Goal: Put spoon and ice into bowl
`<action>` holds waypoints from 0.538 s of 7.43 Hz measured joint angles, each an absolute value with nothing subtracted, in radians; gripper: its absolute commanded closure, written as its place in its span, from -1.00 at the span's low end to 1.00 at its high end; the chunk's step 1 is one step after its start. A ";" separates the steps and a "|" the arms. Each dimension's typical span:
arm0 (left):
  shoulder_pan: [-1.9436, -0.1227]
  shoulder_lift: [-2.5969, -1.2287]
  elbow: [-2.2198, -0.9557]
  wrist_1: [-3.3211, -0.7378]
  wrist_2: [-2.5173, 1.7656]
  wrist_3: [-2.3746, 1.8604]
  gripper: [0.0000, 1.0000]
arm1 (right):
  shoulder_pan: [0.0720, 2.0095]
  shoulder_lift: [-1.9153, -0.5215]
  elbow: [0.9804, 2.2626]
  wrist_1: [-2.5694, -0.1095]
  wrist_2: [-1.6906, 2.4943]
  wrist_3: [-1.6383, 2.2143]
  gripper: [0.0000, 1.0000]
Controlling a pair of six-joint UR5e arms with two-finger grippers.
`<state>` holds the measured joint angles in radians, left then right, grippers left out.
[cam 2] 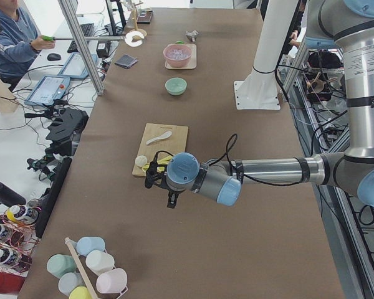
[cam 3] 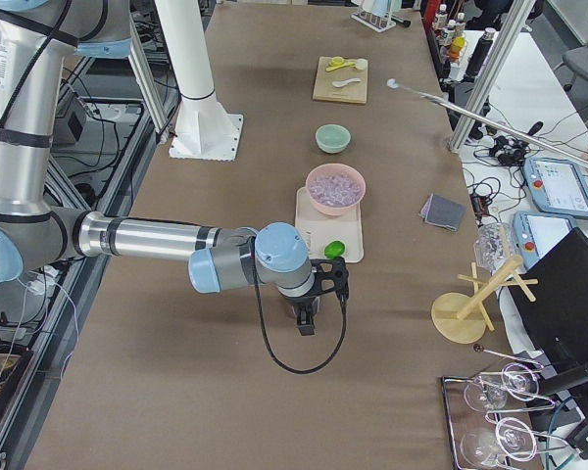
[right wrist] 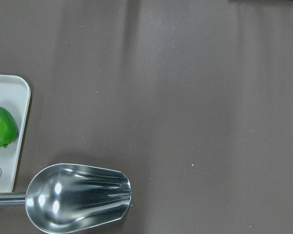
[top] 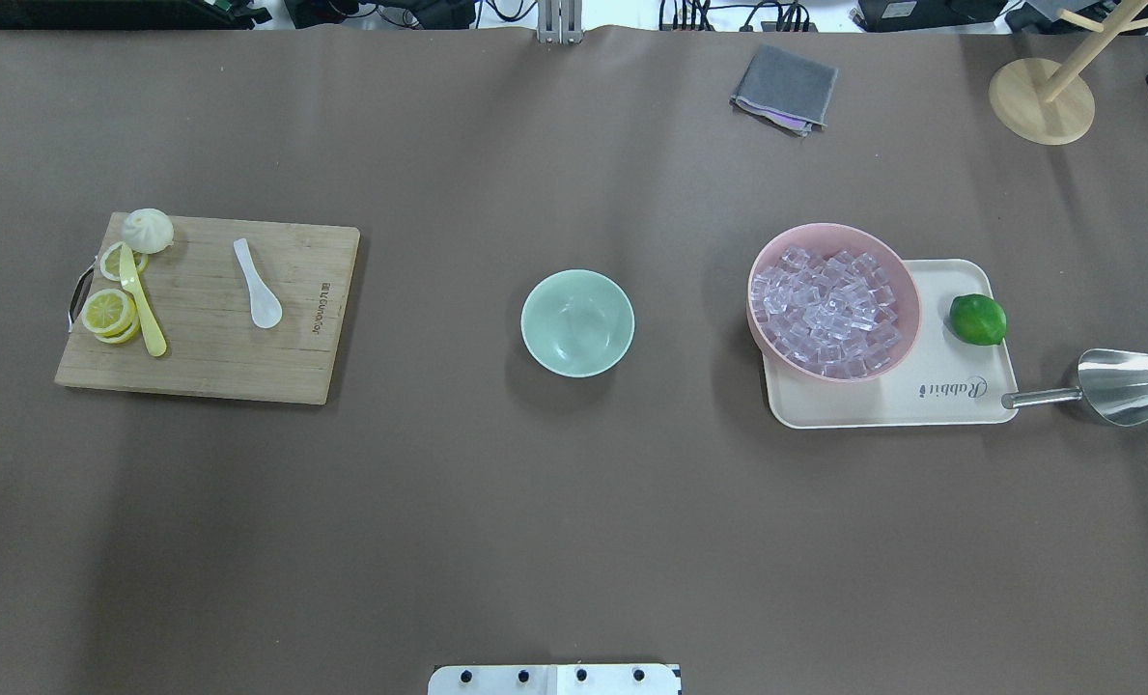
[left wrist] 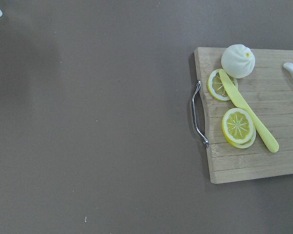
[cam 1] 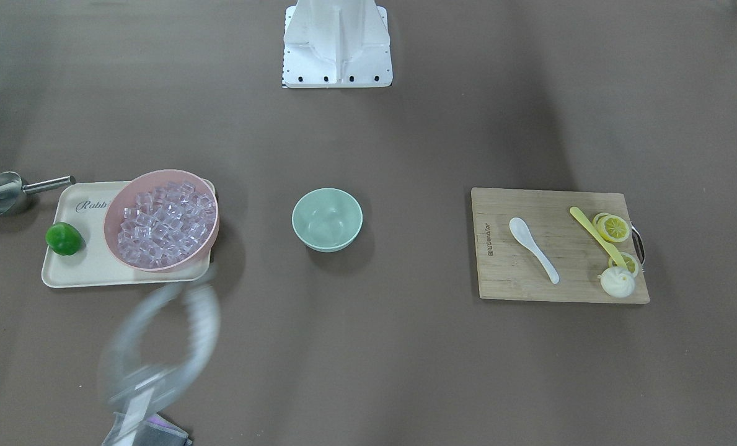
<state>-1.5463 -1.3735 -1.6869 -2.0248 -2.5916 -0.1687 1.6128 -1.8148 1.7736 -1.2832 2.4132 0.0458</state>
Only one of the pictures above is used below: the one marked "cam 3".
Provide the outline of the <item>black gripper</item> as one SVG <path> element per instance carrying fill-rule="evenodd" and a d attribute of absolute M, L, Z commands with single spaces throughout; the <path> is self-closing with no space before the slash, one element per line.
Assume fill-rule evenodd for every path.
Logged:
<path fill-rule="evenodd" d="M 315 334 L 315 316 L 319 312 L 319 297 L 287 298 L 296 317 L 296 324 L 302 336 Z"/>

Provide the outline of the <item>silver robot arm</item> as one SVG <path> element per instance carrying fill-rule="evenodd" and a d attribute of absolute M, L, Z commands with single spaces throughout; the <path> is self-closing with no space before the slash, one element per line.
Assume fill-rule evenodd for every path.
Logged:
<path fill-rule="evenodd" d="M 320 271 L 290 224 L 228 230 L 45 202 L 64 60 L 127 57 L 131 26 L 125 1 L 0 1 L 0 283 L 74 256 L 178 259 L 201 293 L 274 284 L 312 334 Z"/>

